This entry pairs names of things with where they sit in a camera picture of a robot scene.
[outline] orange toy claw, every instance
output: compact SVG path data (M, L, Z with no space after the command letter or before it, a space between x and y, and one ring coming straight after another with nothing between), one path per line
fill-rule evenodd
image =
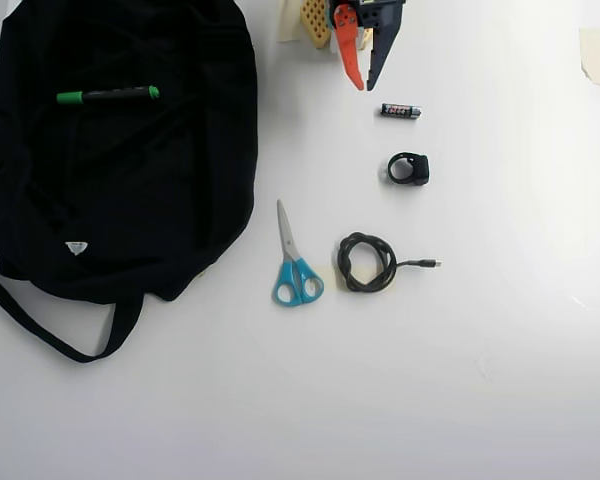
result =
M358 15L351 5L338 5L333 14L333 20L344 70L358 90L364 90L364 82L358 68L358 50L356 48Z

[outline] coiled cable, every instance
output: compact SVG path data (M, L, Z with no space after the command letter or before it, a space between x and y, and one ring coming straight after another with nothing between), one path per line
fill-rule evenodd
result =
M349 258L351 250L356 245L365 243L370 245L380 257L382 262L382 272L369 283L362 283L355 278L351 273L351 259ZM340 242L340 250L338 251L338 268L344 277L347 288L352 292L375 293L384 290L396 277L398 268L405 266L436 268L441 265L437 260L408 260L398 263L396 254L391 245L381 238L373 235L365 235L364 233L355 232Z

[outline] blue scissors handle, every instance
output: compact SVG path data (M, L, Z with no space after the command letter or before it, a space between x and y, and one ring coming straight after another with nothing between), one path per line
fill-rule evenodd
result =
M298 273L300 279L300 286L296 284L294 277L294 267ZM307 284L313 283L315 288L314 292L310 292L307 289ZM292 294L289 301L285 301L280 296L280 289L283 286L287 286ZM324 293L324 282L322 279L309 267L307 262L303 258L296 260L295 262L285 261L280 268L280 276L276 283L275 291L273 292L274 298L280 305L285 307L297 307L303 303L312 303L319 299Z

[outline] battery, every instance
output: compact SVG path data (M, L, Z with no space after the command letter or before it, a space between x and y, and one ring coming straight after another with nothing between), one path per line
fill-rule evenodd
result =
M383 103L380 115L384 117L397 117L417 120L422 115L422 108L412 107L410 105L395 105L393 103Z

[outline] ring clip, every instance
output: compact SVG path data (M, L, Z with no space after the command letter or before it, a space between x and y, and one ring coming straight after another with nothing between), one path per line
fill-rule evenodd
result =
M393 174L393 166L400 160L406 160L413 168L413 172L406 178L396 178ZM414 185L422 186L429 183L429 159L425 155L417 155L415 153L402 152L393 156L387 167L387 174L393 183L398 185Z

